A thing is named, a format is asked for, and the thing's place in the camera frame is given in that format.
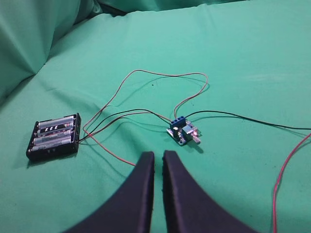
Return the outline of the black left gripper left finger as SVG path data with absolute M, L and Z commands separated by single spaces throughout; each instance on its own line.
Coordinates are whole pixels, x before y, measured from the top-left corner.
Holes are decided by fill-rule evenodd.
M 68 233 L 148 233 L 154 200 L 155 156 L 143 152 L 119 189 Z

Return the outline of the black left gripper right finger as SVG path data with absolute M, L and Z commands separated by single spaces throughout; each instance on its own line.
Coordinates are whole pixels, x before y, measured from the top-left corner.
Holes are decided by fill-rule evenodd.
M 216 203 L 173 150 L 163 155 L 163 203 L 169 233 L 254 233 Z

